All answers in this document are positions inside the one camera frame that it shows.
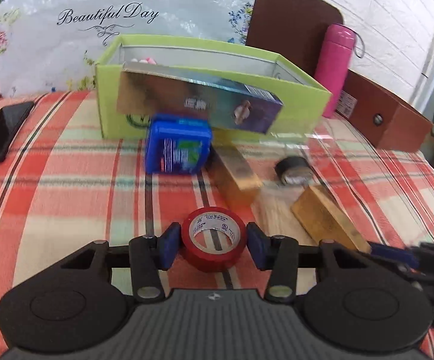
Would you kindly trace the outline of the red tape roll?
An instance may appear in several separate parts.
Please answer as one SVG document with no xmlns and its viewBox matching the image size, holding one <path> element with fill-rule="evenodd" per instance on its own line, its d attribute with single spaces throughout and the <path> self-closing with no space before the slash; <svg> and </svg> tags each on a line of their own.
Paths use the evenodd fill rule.
<svg viewBox="0 0 434 360">
<path fill-rule="evenodd" d="M 181 240 L 181 254 L 188 263 L 202 272 L 223 272 L 241 257 L 247 233 L 244 222 L 232 211 L 209 206 L 189 214 Z"/>
</svg>

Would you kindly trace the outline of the clear plastic bag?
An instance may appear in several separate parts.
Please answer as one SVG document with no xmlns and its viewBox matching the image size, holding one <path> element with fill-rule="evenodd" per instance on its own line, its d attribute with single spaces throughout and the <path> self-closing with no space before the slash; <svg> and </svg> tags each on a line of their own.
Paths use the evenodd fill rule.
<svg viewBox="0 0 434 360">
<path fill-rule="evenodd" d="M 254 168 L 263 182 L 258 197 L 252 205 L 257 223 L 267 234 L 287 234 L 300 232 L 302 227 L 290 210 L 291 205 L 310 185 L 322 186 L 333 200 L 343 207 L 332 191 L 336 182 L 323 176 L 323 168 L 331 164 L 328 150 L 333 139 L 328 135 L 313 135 L 307 141 L 259 141 L 254 150 Z M 289 156 L 305 158 L 313 171 L 313 178 L 304 185 L 282 184 L 275 174 L 274 166 Z"/>
</svg>

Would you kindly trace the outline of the black tape roll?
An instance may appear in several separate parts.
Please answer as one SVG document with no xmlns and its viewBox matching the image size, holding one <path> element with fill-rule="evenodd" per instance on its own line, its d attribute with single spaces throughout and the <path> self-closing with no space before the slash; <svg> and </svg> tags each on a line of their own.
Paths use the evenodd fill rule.
<svg viewBox="0 0 434 360">
<path fill-rule="evenodd" d="M 307 160 L 301 156 L 289 156 L 274 166 L 280 182 L 284 185 L 306 185 L 313 178 Z"/>
</svg>

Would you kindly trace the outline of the red plaid bed sheet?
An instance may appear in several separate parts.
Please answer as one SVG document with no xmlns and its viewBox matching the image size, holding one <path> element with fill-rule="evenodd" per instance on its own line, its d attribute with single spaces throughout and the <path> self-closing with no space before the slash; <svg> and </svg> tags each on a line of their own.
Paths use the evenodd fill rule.
<svg viewBox="0 0 434 360">
<path fill-rule="evenodd" d="M 377 150 L 340 118 L 315 135 L 334 142 L 323 176 L 368 241 L 434 243 L 434 169 L 420 153 Z M 103 139 L 89 92 L 46 94 L 0 164 L 0 298 L 94 240 L 159 234 L 224 199 L 206 173 L 149 176 L 139 141 Z M 6 350 L 0 333 L 0 355 Z"/>
</svg>

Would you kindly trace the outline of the brown cardboard box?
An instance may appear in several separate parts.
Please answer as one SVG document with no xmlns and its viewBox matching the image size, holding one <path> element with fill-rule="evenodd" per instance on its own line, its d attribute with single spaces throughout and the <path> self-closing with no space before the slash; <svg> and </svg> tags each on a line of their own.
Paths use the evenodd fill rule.
<svg viewBox="0 0 434 360">
<path fill-rule="evenodd" d="M 350 71 L 337 112 L 377 149 L 414 153 L 432 123 L 413 106 L 372 80 Z"/>
</svg>

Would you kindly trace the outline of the long purple gold box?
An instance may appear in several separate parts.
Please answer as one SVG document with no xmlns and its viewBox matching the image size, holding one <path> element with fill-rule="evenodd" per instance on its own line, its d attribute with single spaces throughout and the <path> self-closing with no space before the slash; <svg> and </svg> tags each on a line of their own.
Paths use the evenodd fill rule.
<svg viewBox="0 0 434 360">
<path fill-rule="evenodd" d="M 178 67 L 125 63 L 116 110 L 123 115 L 203 119 L 214 128 L 267 133 L 283 108 L 271 92 Z"/>
</svg>

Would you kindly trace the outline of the green cardboard storage box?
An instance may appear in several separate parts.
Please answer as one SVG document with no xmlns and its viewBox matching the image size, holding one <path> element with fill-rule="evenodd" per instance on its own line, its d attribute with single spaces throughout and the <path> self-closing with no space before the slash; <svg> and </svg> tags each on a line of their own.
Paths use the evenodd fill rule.
<svg viewBox="0 0 434 360">
<path fill-rule="evenodd" d="M 192 37 L 119 35 L 95 71 L 107 139 L 143 138 L 165 114 L 206 121 L 219 144 L 300 143 L 331 97 L 282 55 Z"/>
</svg>

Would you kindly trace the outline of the black smartphone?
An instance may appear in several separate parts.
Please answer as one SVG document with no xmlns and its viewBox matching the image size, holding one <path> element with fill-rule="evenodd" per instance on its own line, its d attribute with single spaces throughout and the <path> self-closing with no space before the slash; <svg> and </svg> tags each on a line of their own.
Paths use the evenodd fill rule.
<svg viewBox="0 0 434 360">
<path fill-rule="evenodd" d="M 35 103 L 21 102 L 0 109 L 0 163 L 7 157 L 10 144 L 28 118 Z"/>
</svg>

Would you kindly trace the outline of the pink white rubber glove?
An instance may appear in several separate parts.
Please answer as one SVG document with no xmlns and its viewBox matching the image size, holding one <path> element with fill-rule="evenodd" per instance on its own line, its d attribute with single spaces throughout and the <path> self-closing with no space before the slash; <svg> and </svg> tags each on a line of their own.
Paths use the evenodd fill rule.
<svg viewBox="0 0 434 360">
<path fill-rule="evenodd" d="M 131 59 L 131 61 L 133 62 L 133 63 L 146 63 L 146 64 L 152 64 L 152 65 L 156 65 L 157 63 L 156 63 L 156 61 L 153 59 L 153 58 L 151 58 L 151 57 L 148 57 L 148 58 L 133 58 L 133 59 Z"/>
</svg>

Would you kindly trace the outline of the pink thermos bottle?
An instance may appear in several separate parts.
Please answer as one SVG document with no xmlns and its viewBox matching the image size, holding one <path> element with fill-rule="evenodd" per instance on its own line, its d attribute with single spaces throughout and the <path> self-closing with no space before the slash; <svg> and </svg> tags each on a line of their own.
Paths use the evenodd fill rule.
<svg viewBox="0 0 434 360">
<path fill-rule="evenodd" d="M 365 42 L 354 30 L 343 24 L 328 27 L 314 74 L 314 79 L 331 93 L 323 117 L 332 117 L 337 109 L 352 56 L 362 59 L 365 53 Z"/>
</svg>

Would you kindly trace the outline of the dark brown wooden headboard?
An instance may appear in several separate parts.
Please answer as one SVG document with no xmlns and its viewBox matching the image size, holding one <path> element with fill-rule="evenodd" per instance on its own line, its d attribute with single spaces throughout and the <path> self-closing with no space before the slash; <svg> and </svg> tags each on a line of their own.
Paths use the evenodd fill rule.
<svg viewBox="0 0 434 360">
<path fill-rule="evenodd" d="M 342 22 L 323 0 L 256 0 L 246 44 L 278 52 L 313 75 L 327 28 Z"/>
</svg>

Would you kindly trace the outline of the floral packaged pillow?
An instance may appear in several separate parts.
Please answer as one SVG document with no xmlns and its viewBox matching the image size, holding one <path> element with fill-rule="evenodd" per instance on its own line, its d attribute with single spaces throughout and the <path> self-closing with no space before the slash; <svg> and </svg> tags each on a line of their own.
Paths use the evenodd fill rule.
<svg viewBox="0 0 434 360">
<path fill-rule="evenodd" d="M 0 94 L 92 89 L 123 34 L 244 43 L 255 0 L 0 0 Z"/>
</svg>

